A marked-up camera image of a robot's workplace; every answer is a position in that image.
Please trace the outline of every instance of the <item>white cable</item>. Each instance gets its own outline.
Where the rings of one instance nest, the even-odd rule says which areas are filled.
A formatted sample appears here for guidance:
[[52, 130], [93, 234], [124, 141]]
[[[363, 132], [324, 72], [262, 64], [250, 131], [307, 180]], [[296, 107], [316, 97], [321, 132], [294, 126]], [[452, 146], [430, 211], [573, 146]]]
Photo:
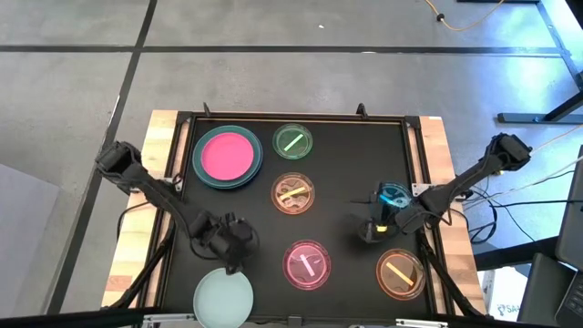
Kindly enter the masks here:
[[571, 130], [569, 130], [569, 131], [567, 131], [567, 132], [563, 133], [562, 135], [556, 136], [556, 137], [552, 138], [551, 140], [549, 140], [549, 141], [545, 142], [544, 144], [542, 144], [542, 145], [538, 146], [537, 148], [533, 149], [533, 150], [530, 152], [530, 155], [532, 155], [532, 154], [534, 154], [535, 152], [537, 152], [537, 151], [541, 150], [543, 147], [546, 147], [546, 146], [548, 146], [549, 144], [551, 144], [551, 143], [553, 143], [553, 142], [555, 142], [555, 141], [559, 140], [560, 138], [563, 138], [563, 137], [565, 137], [567, 134], [569, 134], [569, 133], [571, 133], [571, 132], [575, 132], [576, 130], [578, 130], [578, 129], [580, 129], [580, 128], [583, 128], [583, 124], [581, 124], [581, 125], [579, 125], [579, 126], [576, 126], [576, 127], [574, 127], [573, 129], [571, 129]]
[[480, 205], [481, 203], [483, 203], [483, 202], [486, 202], [486, 201], [488, 201], [488, 200], [493, 200], [493, 199], [494, 199], [494, 198], [496, 198], [496, 197], [499, 197], [499, 196], [502, 196], [502, 195], [507, 195], [507, 194], [509, 194], [509, 193], [513, 193], [513, 192], [516, 192], [516, 191], [519, 191], [519, 190], [526, 189], [526, 188], [528, 188], [528, 187], [532, 187], [532, 186], [534, 186], [534, 185], [538, 184], [539, 182], [541, 182], [541, 181], [543, 181], [543, 180], [545, 180], [545, 179], [548, 179], [548, 178], [550, 178], [550, 177], [552, 177], [552, 176], [554, 176], [554, 175], [557, 175], [558, 173], [560, 173], [560, 172], [564, 171], [565, 169], [568, 169], [568, 168], [569, 168], [571, 165], [574, 165], [574, 164], [576, 164], [577, 162], [579, 162], [579, 161], [580, 161], [580, 160], [582, 160], [582, 159], [583, 159], [583, 156], [581, 156], [581, 157], [580, 157], [580, 158], [578, 158], [578, 159], [575, 159], [574, 161], [572, 161], [572, 162], [568, 163], [568, 164], [567, 164], [567, 165], [566, 165], [564, 168], [562, 168], [562, 169], [559, 169], [559, 170], [557, 170], [557, 171], [555, 171], [555, 172], [553, 172], [553, 173], [551, 173], [551, 174], [549, 174], [549, 175], [545, 176], [545, 177], [544, 177], [544, 178], [542, 178], [542, 179], [538, 179], [537, 181], [535, 181], [535, 182], [533, 182], [533, 183], [529, 183], [529, 184], [527, 184], [526, 186], [523, 186], [523, 187], [520, 187], [520, 188], [517, 188], [517, 189], [511, 189], [511, 190], [508, 190], [508, 191], [504, 191], [504, 192], [500, 192], [500, 193], [497, 193], [497, 194], [495, 194], [495, 195], [492, 195], [492, 196], [490, 196], [490, 197], [488, 197], [488, 198], [486, 198], [486, 199], [483, 199], [483, 200], [481, 200], [481, 201], [478, 201], [478, 202], [476, 202], [474, 205], [472, 205], [472, 206], [468, 207], [468, 208], [467, 208], [467, 209], [465, 209], [465, 210], [470, 210], [470, 209], [472, 209], [472, 208], [474, 208], [474, 207], [476, 207], [476, 206]]

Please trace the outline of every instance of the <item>stacked plates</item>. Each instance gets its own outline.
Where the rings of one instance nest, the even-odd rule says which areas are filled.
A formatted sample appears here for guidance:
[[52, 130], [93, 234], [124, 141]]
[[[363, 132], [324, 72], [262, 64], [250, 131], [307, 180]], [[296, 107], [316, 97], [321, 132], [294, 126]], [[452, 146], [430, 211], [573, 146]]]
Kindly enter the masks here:
[[249, 182], [261, 167], [263, 149], [246, 128], [222, 126], [200, 138], [192, 155], [194, 171], [205, 184], [233, 189]]

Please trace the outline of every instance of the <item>concrete floor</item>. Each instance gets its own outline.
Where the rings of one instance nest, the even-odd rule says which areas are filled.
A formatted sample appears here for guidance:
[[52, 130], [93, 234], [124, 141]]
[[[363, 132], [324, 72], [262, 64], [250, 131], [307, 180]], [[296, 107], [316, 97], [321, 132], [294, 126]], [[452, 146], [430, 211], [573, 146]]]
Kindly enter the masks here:
[[[435, 0], [450, 24], [466, 26], [492, 5]], [[583, 32], [562, 1], [545, 1], [578, 69]], [[134, 45], [147, 0], [0, 0], [0, 45]], [[423, 0], [159, 0], [147, 45], [555, 46], [533, 5], [502, 5], [464, 33], [446, 30]], [[61, 188], [18, 314], [40, 313], [104, 135], [129, 54], [0, 53], [0, 163]], [[144, 54], [117, 138], [141, 146], [152, 109], [352, 113], [444, 118], [455, 170], [473, 165], [490, 138], [515, 133], [536, 147], [570, 127], [499, 125], [502, 111], [546, 112], [577, 92], [560, 58], [378, 54]], [[573, 160], [582, 132], [541, 150], [491, 192], [521, 186]], [[562, 199], [570, 178], [502, 202]], [[127, 198], [103, 182], [63, 311], [100, 305]], [[564, 206], [515, 207], [534, 238], [557, 234]], [[486, 207], [467, 213], [472, 226]], [[528, 238], [503, 212], [489, 245]]]

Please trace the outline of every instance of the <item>petri dish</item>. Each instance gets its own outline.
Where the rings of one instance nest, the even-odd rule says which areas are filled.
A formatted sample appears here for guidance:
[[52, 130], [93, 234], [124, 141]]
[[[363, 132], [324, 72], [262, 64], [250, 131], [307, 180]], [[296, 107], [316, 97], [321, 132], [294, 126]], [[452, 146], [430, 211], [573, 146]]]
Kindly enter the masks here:
[[313, 291], [330, 276], [331, 262], [317, 241], [296, 241], [283, 256], [283, 274], [294, 287]]
[[286, 124], [275, 131], [273, 148], [285, 159], [301, 159], [312, 150], [312, 133], [299, 124]]
[[386, 203], [387, 205], [397, 208], [404, 209], [411, 203], [411, 193], [407, 188], [398, 183], [385, 182], [383, 183], [377, 193], [379, 202]]
[[307, 211], [313, 204], [315, 189], [308, 177], [301, 173], [279, 176], [271, 187], [271, 200], [275, 207], [291, 215]]
[[394, 249], [376, 263], [376, 279], [387, 295], [399, 301], [412, 300], [425, 287], [425, 271], [411, 252]]

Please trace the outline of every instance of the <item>wooden frame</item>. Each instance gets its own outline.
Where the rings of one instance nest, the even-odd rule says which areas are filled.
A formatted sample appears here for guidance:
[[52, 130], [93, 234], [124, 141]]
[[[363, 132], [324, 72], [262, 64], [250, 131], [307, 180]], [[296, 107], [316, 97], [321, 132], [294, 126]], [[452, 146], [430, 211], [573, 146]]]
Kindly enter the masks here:
[[[163, 178], [169, 161], [170, 145], [174, 137], [178, 111], [154, 110], [148, 125], [148, 131], [142, 148], [142, 164], [154, 178]], [[420, 117], [421, 132], [423, 136], [424, 151], [429, 168], [432, 183], [447, 183], [455, 177], [453, 163], [447, 146], [444, 124], [438, 117]], [[188, 129], [184, 124], [181, 132]], [[409, 140], [414, 164], [414, 174], [418, 181], [422, 180], [420, 154], [417, 151], [415, 133], [409, 128]], [[179, 133], [178, 147], [172, 174], [180, 170], [183, 150], [186, 145], [187, 133]], [[132, 194], [129, 197], [128, 207], [144, 201], [144, 196]], [[452, 204], [452, 208], [462, 210], [459, 203]], [[112, 261], [107, 279], [102, 305], [110, 305], [115, 302], [123, 291], [133, 282], [143, 268], [147, 254], [150, 237], [154, 227], [156, 209], [146, 205], [128, 212], [124, 218], [119, 235], [118, 246]], [[444, 246], [447, 270], [460, 288], [465, 297], [478, 309], [485, 313], [486, 308], [482, 297], [479, 281], [477, 279], [476, 263], [470, 244], [465, 220], [461, 215], [453, 212], [453, 224], [442, 224], [440, 232]], [[164, 215], [165, 224], [168, 226], [169, 215]], [[159, 267], [153, 272], [146, 296], [146, 305], [153, 305], [158, 288]], [[435, 300], [437, 311], [445, 313], [443, 290], [439, 278], [433, 272], [435, 288]]]

